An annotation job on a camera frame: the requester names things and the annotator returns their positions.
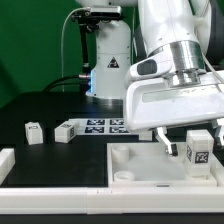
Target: black cable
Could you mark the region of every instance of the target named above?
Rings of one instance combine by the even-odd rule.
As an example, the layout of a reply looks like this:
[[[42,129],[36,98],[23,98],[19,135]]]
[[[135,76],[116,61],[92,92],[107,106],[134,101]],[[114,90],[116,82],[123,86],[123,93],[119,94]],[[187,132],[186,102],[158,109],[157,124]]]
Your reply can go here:
[[[44,92],[49,92],[51,89],[58,87],[58,86],[69,86],[69,85],[79,85],[79,83],[59,83],[59,84],[54,84],[51,87],[49,87],[48,89],[46,89]]]
[[[77,75],[73,75],[73,76],[66,76],[66,77],[57,79],[57,80],[51,82],[49,85],[47,85],[47,86],[43,89],[43,92],[47,92],[47,90],[48,90],[49,88],[51,88],[51,86],[53,86],[53,85],[55,85],[55,84],[57,84],[57,83],[59,83],[59,82],[62,82],[62,81],[68,80],[68,79],[78,79],[78,78],[79,78],[79,76],[77,76]]]

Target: metal bracket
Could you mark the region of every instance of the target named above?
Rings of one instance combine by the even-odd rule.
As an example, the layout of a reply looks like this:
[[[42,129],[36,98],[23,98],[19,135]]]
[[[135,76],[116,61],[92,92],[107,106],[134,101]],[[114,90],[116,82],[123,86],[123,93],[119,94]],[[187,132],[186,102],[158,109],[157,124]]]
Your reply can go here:
[[[224,147],[224,118],[212,121],[212,127],[216,128],[215,138],[218,145]]]
[[[165,136],[167,134],[166,127],[158,127],[154,130],[156,139],[165,146],[166,153],[169,156],[178,156],[177,145],[169,141]]]

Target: cable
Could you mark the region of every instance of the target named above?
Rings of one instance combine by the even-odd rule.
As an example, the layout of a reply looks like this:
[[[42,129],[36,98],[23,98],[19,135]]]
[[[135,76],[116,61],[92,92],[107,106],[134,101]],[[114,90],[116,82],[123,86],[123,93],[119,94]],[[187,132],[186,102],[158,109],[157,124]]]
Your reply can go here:
[[[208,68],[211,70],[211,72],[214,74],[214,76],[222,83],[224,84],[224,79],[221,77],[221,75],[219,75],[219,73],[217,71],[215,71],[215,69],[212,67],[212,65],[209,63],[208,59],[205,57],[205,55],[202,53],[204,62],[206,63],[206,65],[208,66]]]
[[[208,9],[209,3],[210,3],[210,0],[207,0],[207,2],[206,2],[206,4],[205,4],[205,7],[203,8],[203,10],[202,10],[202,12],[201,12],[200,17],[204,17],[205,12],[206,12],[207,9]]]
[[[64,78],[64,37],[65,37],[65,28],[66,28],[67,22],[73,13],[82,11],[82,10],[89,10],[89,9],[90,9],[90,7],[75,9],[68,14],[67,18],[64,21],[63,28],[62,28],[62,34],[61,34],[61,77],[62,78]]]
[[[134,33],[135,33],[135,19],[136,19],[136,9],[133,8],[133,17],[132,17],[132,41],[131,41],[131,64],[134,63]]]
[[[79,83],[59,83],[59,84],[55,84],[55,85],[52,85],[50,88],[48,88],[45,92],[49,92],[51,89],[55,88],[55,87],[58,87],[58,86],[69,86],[69,85],[79,85]]]
[[[49,88],[51,88],[51,86],[59,83],[59,82],[62,82],[62,81],[65,81],[65,80],[69,80],[69,79],[78,79],[79,76],[77,75],[73,75],[73,76],[66,76],[66,77],[62,77],[60,79],[57,79],[53,82],[51,82],[49,85],[47,85],[44,89],[43,89],[43,92],[46,92]]]

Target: white box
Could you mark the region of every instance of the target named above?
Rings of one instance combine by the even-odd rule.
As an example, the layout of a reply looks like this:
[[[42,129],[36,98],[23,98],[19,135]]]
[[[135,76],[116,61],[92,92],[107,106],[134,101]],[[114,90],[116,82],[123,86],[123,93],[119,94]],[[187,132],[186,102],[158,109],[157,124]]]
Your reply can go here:
[[[29,145],[43,143],[43,131],[38,122],[29,122],[25,124],[26,138]]]
[[[207,130],[187,132],[185,167],[190,176],[210,174],[214,139]]]
[[[78,127],[78,121],[65,121],[54,130],[55,142],[68,143],[76,136]]]

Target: white platform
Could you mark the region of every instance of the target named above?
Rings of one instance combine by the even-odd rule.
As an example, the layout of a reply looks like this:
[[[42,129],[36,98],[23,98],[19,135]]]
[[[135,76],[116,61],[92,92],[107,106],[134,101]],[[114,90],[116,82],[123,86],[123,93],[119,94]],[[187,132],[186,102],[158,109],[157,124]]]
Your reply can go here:
[[[113,161],[113,150],[119,147],[129,148],[129,160],[127,162]],[[186,153],[185,143],[177,143],[178,157],[168,157],[164,147],[159,143],[125,143],[108,144],[108,176],[110,187],[216,187],[222,185],[217,182],[215,176],[223,175],[224,169],[219,161],[211,154],[212,173],[208,176],[191,177],[188,175],[184,164]],[[117,172],[129,172],[134,174],[135,180],[115,181]]]
[[[109,161],[114,145],[108,144]],[[108,161],[108,188],[1,188],[0,214],[224,212],[224,168],[214,155],[211,176],[195,180],[183,169],[184,143],[178,144],[180,157],[174,160],[165,157],[158,143],[128,144],[133,146],[128,163],[140,164],[134,168]],[[114,182],[113,174],[121,168],[131,169],[136,181]]]

